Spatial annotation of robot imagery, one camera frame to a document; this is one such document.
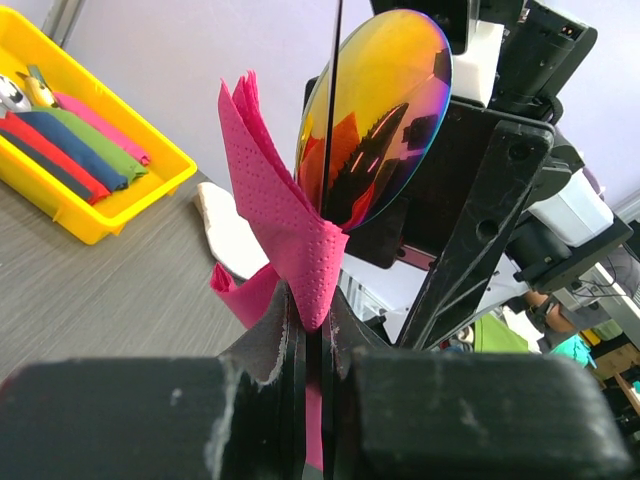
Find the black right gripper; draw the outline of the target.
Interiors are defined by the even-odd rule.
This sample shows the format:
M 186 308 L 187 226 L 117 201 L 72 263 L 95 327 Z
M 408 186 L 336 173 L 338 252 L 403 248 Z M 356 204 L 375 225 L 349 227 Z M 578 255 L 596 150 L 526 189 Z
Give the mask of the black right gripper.
M 345 231 L 354 257 L 429 271 L 397 346 L 430 349 L 470 324 L 501 264 L 512 295 L 583 294 L 585 273 L 632 233 L 592 191 L 557 127 L 558 93 L 593 47 L 595 29 L 537 1 L 372 8 L 373 16 L 426 14 L 452 54 L 449 106 L 420 166 L 381 213 Z

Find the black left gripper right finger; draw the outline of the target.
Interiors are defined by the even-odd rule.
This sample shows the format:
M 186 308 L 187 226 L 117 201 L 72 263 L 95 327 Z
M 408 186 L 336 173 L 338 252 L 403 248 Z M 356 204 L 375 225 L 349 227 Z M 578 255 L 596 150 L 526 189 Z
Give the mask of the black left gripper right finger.
M 336 292 L 323 332 L 328 479 L 629 479 L 594 378 L 559 355 L 387 345 Z

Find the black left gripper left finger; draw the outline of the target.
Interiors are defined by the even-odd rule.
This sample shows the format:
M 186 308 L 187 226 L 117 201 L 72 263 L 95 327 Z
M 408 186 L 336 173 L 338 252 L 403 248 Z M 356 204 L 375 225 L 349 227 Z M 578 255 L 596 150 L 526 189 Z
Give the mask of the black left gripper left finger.
M 33 363 L 1 386 L 5 479 L 299 479 L 305 335 L 279 284 L 215 357 Z

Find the iridescent spoon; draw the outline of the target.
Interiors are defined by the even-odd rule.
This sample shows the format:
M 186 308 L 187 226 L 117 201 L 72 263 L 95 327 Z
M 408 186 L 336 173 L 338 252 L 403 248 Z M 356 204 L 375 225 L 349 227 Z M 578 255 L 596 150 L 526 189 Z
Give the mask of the iridescent spoon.
M 315 208 L 322 186 L 328 64 L 306 101 L 296 152 L 297 183 Z M 438 133 L 451 81 L 444 32 L 415 10 L 377 14 L 340 44 L 325 219 L 353 230 L 399 195 Z

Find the pink paper napkin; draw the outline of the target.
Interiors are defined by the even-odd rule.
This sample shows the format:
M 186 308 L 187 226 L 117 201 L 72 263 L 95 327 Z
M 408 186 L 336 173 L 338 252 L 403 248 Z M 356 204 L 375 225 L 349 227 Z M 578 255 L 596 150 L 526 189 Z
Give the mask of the pink paper napkin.
M 323 410 L 330 404 L 310 377 L 322 360 L 307 342 L 354 318 L 338 287 L 347 237 L 319 216 L 282 162 L 261 116 L 254 72 L 233 90 L 221 88 L 218 110 L 236 210 L 268 258 L 241 285 L 227 268 L 213 270 L 212 289 L 247 329 L 224 353 L 257 394 L 278 394 L 278 406 L 261 403 L 244 419 L 251 432 L 276 421 L 270 431 L 278 450 L 267 459 L 279 478 L 299 479 L 307 466 L 324 468 Z

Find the iridescent purple knife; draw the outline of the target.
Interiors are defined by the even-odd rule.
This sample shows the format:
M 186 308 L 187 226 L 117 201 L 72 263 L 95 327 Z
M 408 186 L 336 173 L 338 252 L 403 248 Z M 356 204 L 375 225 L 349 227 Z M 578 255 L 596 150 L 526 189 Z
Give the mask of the iridescent purple knife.
M 331 169 L 331 151 L 333 141 L 333 123 L 334 123 L 334 111 L 335 111 L 335 98 L 336 98 L 336 80 L 337 69 L 339 62 L 340 51 L 340 37 L 342 30 L 342 16 L 343 16 L 344 1 L 338 0 L 336 4 L 336 14 L 334 22 L 334 32 L 331 47 L 331 56 L 327 69 L 327 130 L 325 136 L 325 148 L 323 159 L 323 173 L 322 173 L 322 186 L 320 196 L 320 215 L 323 218 L 327 217 L 327 200 L 330 184 L 330 169 Z

